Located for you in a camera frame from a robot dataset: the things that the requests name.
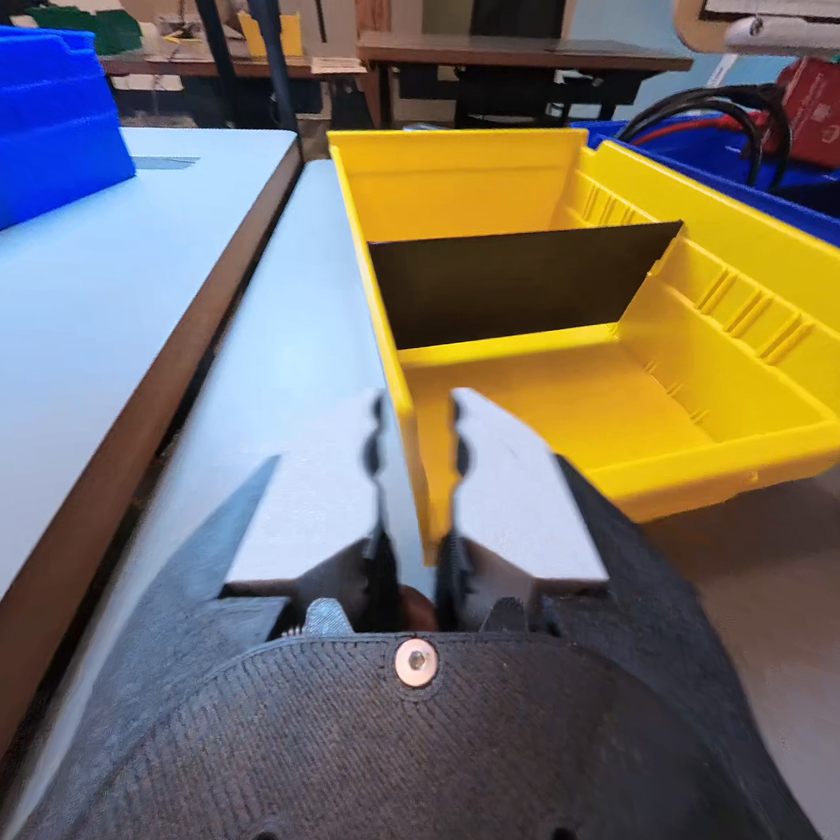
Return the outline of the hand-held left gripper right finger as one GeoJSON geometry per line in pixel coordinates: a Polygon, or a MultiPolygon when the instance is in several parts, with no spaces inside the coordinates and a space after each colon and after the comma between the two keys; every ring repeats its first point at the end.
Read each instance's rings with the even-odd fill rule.
{"type": "Polygon", "coordinates": [[[474,389],[450,397],[459,473],[451,519],[469,585],[605,585],[606,567],[547,442],[474,389]]]}

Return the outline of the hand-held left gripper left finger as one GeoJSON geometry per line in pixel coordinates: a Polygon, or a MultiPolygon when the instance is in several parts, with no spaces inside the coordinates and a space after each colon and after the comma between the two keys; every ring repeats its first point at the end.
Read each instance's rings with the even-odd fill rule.
{"type": "Polygon", "coordinates": [[[384,393],[340,402],[283,453],[226,585],[366,585],[382,532],[384,393]]]}

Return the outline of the yellow storage bin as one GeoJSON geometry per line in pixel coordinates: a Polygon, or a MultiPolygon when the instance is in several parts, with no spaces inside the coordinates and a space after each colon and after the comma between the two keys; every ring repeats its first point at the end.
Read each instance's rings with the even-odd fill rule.
{"type": "Polygon", "coordinates": [[[427,563],[450,393],[520,418],[649,522],[838,463],[838,247],[583,129],[333,131],[427,563]],[[681,221],[617,322],[399,350],[369,243],[681,221]]]}

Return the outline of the blue storage bin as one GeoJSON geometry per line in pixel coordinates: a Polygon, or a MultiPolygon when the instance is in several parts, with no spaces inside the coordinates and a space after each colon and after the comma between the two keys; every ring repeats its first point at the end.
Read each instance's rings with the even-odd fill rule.
{"type": "Polygon", "coordinates": [[[757,185],[749,186],[746,138],[723,117],[666,120],[636,139],[636,151],[710,189],[771,215],[827,243],[839,243],[839,174],[789,162],[780,187],[770,189],[778,168],[762,163],[757,185]]]}
{"type": "Polygon", "coordinates": [[[1,27],[1,229],[135,177],[94,34],[1,27]]]}

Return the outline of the red ethernet splitter box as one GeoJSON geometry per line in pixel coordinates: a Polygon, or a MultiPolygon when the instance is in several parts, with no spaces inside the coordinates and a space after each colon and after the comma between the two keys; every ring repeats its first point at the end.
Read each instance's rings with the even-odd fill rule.
{"type": "Polygon", "coordinates": [[[828,59],[799,58],[782,69],[771,97],[790,127],[773,128],[766,151],[788,149],[791,162],[833,172],[839,166],[839,65],[828,59]]]}

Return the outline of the grey desk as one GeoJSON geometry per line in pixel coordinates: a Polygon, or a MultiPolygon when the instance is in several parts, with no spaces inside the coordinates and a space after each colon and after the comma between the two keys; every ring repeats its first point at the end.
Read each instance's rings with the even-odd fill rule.
{"type": "Polygon", "coordinates": [[[2,763],[303,163],[289,131],[122,136],[134,177],[2,232],[2,763]]]}
{"type": "MultiPolygon", "coordinates": [[[[162,565],[273,455],[384,375],[333,164],[306,165],[133,528],[94,584],[35,740],[14,759],[2,838],[36,809],[93,685],[162,565]]],[[[700,591],[768,750],[838,838],[838,467],[647,526],[700,591]]]]}

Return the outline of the wooden office desk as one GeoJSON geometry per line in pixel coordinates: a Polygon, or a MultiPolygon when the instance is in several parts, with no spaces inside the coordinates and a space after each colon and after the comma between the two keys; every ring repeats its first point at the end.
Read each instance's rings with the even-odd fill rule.
{"type": "Polygon", "coordinates": [[[453,102],[457,129],[505,121],[559,128],[576,106],[596,106],[597,120],[610,122],[617,109],[635,104],[645,81],[694,64],[687,56],[609,40],[375,31],[358,37],[356,54],[377,79],[383,129],[394,123],[395,74],[403,99],[453,102]]]}
{"type": "MultiPolygon", "coordinates": [[[[177,59],[141,56],[101,57],[110,84],[119,78],[144,76],[150,89],[140,94],[153,99],[152,90],[165,77],[182,83],[180,100],[169,107],[189,115],[199,128],[283,129],[264,59],[232,59],[232,72],[219,72],[212,59],[177,59]]],[[[297,116],[323,119],[336,130],[369,130],[374,118],[363,92],[375,81],[357,59],[309,56],[287,58],[287,93],[297,116]]]]}

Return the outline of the black bin divider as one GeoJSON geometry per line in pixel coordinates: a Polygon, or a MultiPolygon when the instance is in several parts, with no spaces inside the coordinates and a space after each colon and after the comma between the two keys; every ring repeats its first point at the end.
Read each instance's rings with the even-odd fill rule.
{"type": "Polygon", "coordinates": [[[395,346],[617,322],[681,221],[369,243],[395,346]]]}

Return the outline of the black pole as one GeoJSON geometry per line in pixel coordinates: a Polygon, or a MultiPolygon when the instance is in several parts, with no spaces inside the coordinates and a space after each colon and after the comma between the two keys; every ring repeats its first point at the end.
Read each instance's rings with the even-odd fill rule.
{"type": "Polygon", "coordinates": [[[201,18],[206,42],[216,67],[226,120],[233,128],[241,129],[245,126],[245,123],[239,108],[238,78],[228,50],[217,4],[215,1],[195,1],[194,4],[201,18]]]}

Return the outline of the yellow box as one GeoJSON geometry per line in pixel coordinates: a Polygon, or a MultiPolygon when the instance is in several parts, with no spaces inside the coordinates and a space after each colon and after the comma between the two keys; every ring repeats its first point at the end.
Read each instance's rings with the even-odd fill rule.
{"type": "MultiPolygon", "coordinates": [[[[251,59],[267,60],[266,43],[258,22],[246,11],[239,11],[237,16],[251,59]]],[[[280,15],[280,41],[286,58],[294,60],[305,58],[301,36],[301,16],[298,13],[280,15]]]]}

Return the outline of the instruction board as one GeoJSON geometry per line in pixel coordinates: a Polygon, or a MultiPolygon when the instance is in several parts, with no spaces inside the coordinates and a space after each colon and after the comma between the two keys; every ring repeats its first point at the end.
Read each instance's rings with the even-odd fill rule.
{"type": "Polygon", "coordinates": [[[673,23],[683,45],[701,54],[839,53],[838,1],[674,1],[673,23]]]}

